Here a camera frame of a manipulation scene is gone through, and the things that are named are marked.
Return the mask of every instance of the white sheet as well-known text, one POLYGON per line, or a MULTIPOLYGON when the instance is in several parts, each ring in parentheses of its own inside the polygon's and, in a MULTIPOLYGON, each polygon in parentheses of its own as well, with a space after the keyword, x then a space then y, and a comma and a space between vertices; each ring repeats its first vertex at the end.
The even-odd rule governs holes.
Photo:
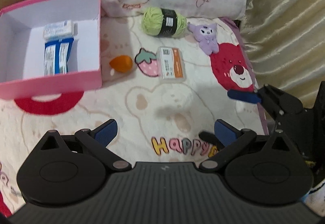
MULTIPOLYGON (((5 179, 1 178, 0 191, 12 212, 23 205, 16 184, 17 171, 50 129, 62 135, 73 134, 81 128, 94 129, 114 118, 118 123, 118 135, 108 148, 133 165, 136 161, 199 163, 205 160, 216 149, 200 141, 198 133, 201 130, 212 132, 216 119, 224 119, 238 129, 246 127, 263 134, 257 106, 227 97, 226 89, 212 73, 210 58, 192 35, 181 39, 150 37, 139 29, 140 19, 102 19, 103 88, 85 92, 70 111, 38 116, 23 112, 13 101, 0 101, 0 161, 1 172, 6 175, 5 179), (116 56, 126 54, 134 59, 140 48, 155 53, 159 46, 181 50, 187 76, 184 83, 160 83, 159 78, 144 75, 135 63, 129 74, 116 73, 109 66, 116 56), (164 148, 155 149, 160 143, 164 148)), ((218 24, 218 43, 238 45, 231 29, 219 19, 214 21, 218 24)), ((196 25, 212 23, 208 19, 190 19, 190 22, 196 25)))

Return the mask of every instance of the purple plush toy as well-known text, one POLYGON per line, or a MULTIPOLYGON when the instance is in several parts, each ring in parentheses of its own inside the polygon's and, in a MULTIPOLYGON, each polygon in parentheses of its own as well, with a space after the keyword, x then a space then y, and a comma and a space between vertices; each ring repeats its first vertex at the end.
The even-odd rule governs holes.
POLYGON ((217 24, 193 25, 188 23, 188 30, 193 33, 194 38, 199 42, 199 47, 206 55, 219 52, 217 43, 217 24))

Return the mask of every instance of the pink strawberry print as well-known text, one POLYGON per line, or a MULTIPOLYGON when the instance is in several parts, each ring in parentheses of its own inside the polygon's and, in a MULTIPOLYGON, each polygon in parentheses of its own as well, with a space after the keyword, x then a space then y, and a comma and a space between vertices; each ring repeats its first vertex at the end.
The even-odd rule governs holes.
POLYGON ((140 71, 149 77, 157 77, 158 76, 158 62, 156 55, 147 51, 144 48, 139 50, 139 53, 134 58, 134 62, 139 67, 140 71))

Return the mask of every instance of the textured grip surface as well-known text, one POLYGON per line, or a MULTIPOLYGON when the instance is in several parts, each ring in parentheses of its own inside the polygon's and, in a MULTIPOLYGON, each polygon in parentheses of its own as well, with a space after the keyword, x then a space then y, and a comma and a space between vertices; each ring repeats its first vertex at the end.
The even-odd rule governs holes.
POLYGON ((113 120, 95 133, 95 140, 106 147, 117 135, 117 122, 113 120))
POLYGON ((231 194, 218 175, 193 163, 138 162, 113 174, 93 197, 63 208, 23 206, 14 224, 316 224, 302 203, 265 208, 231 194))

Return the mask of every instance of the metal screw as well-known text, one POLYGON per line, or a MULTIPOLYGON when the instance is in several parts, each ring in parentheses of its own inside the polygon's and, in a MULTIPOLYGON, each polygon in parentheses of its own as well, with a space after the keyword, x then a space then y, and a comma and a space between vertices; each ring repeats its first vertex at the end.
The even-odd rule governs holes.
POLYGON ((204 161, 201 164, 206 169, 213 169, 213 168, 218 167, 218 163, 215 161, 204 161))
POLYGON ((113 166, 116 169, 125 169, 126 167, 129 166, 129 163, 127 161, 115 161, 113 162, 113 166))

